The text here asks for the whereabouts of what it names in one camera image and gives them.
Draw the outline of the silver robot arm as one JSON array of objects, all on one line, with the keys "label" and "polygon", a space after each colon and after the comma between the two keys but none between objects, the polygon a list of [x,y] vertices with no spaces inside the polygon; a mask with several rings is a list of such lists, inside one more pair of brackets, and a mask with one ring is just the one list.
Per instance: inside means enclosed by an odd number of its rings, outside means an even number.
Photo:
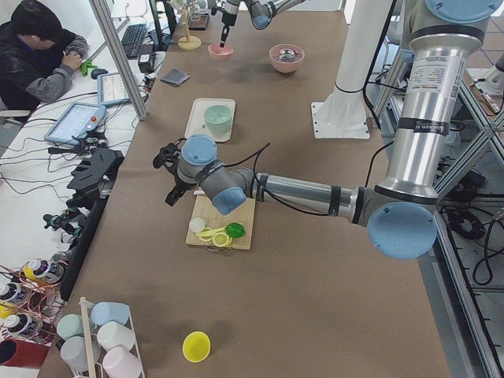
[{"label": "silver robot arm", "polygon": [[[274,17],[304,1],[223,1],[219,44],[226,42],[245,3],[253,26],[267,28]],[[363,137],[364,95],[396,1],[358,1],[346,36],[334,91],[314,102],[312,121],[321,121],[329,138]],[[386,176],[373,188],[295,180],[232,165],[217,158],[207,135],[180,138],[160,149],[155,169],[164,167],[175,180],[166,203],[175,205],[186,191],[201,188],[213,206],[227,215],[246,198],[277,201],[319,217],[345,217],[367,228],[381,253],[397,259],[417,258],[436,239],[433,211],[439,195],[432,186],[468,57],[481,48],[487,23],[503,1],[404,1],[401,48],[413,54],[406,95],[395,132]]]},{"label": "silver robot arm", "polygon": [[303,2],[304,0],[277,0],[264,2],[259,0],[217,1],[216,5],[211,9],[211,14],[216,15],[217,12],[222,12],[221,22],[223,23],[223,28],[220,35],[219,47],[225,47],[230,29],[235,26],[235,22],[237,21],[239,6],[242,3],[245,4],[250,14],[250,19],[254,28],[257,30],[263,30],[269,26],[275,16],[302,4]]}]

